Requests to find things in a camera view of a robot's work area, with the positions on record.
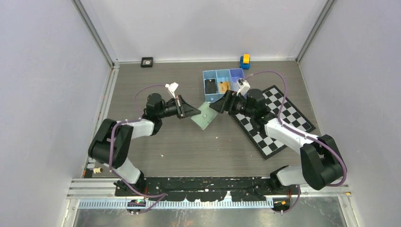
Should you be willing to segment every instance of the small black square object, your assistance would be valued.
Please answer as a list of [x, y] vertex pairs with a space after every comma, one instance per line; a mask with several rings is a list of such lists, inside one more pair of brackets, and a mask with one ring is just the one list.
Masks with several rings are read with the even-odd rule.
[[153, 67], [153, 57], [142, 58], [142, 60], [140, 61], [140, 66], [142, 68]]

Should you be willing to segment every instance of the checkerboard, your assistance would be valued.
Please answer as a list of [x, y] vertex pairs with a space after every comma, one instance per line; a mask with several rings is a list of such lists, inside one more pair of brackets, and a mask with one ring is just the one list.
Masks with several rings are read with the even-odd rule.
[[[266, 105], [270, 108], [270, 111], [278, 114], [284, 94], [275, 85], [273, 85], [263, 91], [263, 96], [266, 99]], [[245, 132], [245, 134], [249, 137], [249, 139], [265, 159], [270, 158], [286, 147], [280, 141], [261, 135], [259, 132], [253, 129], [250, 122], [251, 118], [245, 117], [242, 114], [234, 115], [233, 118], [241, 126], [241, 129]], [[316, 129], [314, 125], [294, 106], [294, 104], [292, 104], [288, 98], [286, 98], [284, 103], [283, 111], [281, 112], [281, 118], [284, 122], [305, 132], [311, 132]]]

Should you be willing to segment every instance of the blue block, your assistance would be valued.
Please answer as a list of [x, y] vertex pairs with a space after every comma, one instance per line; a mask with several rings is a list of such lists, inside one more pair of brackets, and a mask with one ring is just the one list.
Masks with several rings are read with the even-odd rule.
[[249, 61], [249, 64], [244, 64], [244, 57], [241, 56], [239, 59], [239, 67], [243, 70], [248, 70], [251, 67], [251, 61]]

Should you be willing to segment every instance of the table surface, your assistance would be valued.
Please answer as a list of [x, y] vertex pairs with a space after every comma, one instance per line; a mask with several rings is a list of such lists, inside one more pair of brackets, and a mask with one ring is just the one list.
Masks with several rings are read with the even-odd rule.
[[[140, 114], [133, 105], [133, 98], [138, 91], [154, 84], [177, 82], [176, 94], [181, 94], [192, 106], [199, 107], [205, 101], [202, 71], [238, 66], [238, 62], [155, 63], [153, 68], [122, 64], [108, 118], [137, 119]], [[288, 98], [318, 128], [297, 63], [254, 61], [244, 72], [248, 75], [261, 70], [274, 70], [285, 77]], [[259, 74], [248, 82], [251, 88], [264, 90], [276, 85], [284, 91], [283, 82], [273, 73]], [[137, 97], [141, 110], [147, 96], [154, 92], [160, 93], [165, 100], [170, 98], [163, 87], [149, 88]], [[320, 135], [318, 129], [312, 133]], [[204, 131], [190, 118], [164, 118], [157, 135], [131, 141], [128, 158], [145, 176], [268, 176], [282, 166], [300, 164], [299, 155], [289, 148], [265, 160], [228, 114], [217, 115]], [[111, 173], [105, 171], [93, 177], [110, 176]]]

